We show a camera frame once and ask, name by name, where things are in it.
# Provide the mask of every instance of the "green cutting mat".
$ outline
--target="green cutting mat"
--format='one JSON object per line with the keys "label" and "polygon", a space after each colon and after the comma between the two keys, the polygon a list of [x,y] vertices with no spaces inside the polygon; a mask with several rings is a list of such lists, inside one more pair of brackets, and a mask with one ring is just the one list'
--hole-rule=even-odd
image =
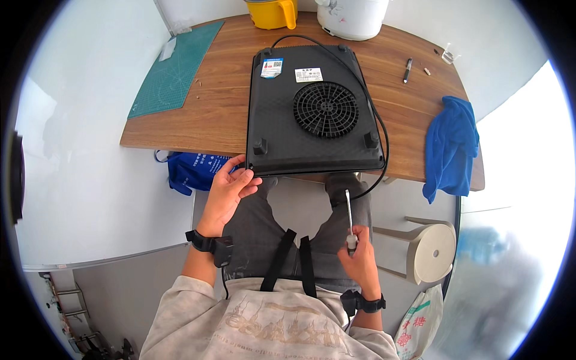
{"label": "green cutting mat", "polygon": [[176,36],[172,57],[162,62],[156,58],[148,71],[128,113],[129,119],[184,105],[198,67],[222,24],[224,21],[213,22]]}

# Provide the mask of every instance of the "white sweatshirt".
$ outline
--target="white sweatshirt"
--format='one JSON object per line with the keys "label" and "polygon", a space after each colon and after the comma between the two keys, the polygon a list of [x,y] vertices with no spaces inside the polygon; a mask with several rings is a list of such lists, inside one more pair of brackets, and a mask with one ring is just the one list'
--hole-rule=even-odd
{"label": "white sweatshirt", "polygon": [[142,346],[148,359],[398,359],[390,335],[352,327],[340,294],[278,279],[261,292],[262,278],[226,282],[230,296],[217,301],[206,282],[178,276],[160,300]]}

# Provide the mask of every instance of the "blue towel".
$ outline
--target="blue towel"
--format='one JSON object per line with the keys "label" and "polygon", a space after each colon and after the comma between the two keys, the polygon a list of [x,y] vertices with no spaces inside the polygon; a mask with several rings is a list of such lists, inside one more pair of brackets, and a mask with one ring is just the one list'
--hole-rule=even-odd
{"label": "blue towel", "polygon": [[432,120],[426,134],[426,184],[422,194],[432,204],[436,190],[468,196],[472,162],[480,138],[472,105],[454,96],[442,98],[444,110]]}

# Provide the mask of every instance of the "pen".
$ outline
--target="pen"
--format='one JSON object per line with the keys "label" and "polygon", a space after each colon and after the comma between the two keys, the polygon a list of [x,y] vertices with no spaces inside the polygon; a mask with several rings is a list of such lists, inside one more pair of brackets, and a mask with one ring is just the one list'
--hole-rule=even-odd
{"label": "pen", "polygon": [[406,72],[404,73],[404,83],[408,82],[408,75],[410,74],[411,67],[412,67],[412,58],[409,58],[408,63],[406,64]]}

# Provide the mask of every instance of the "white rice cooker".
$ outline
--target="white rice cooker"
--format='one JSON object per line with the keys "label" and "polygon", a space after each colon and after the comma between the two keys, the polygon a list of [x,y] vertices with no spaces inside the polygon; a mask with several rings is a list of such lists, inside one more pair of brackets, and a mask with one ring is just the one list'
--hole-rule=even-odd
{"label": "white rice cooker", "polygon": [[367,40],[378,35],[388,7],[388,0],[315,1],[320,26],[346,40]]}

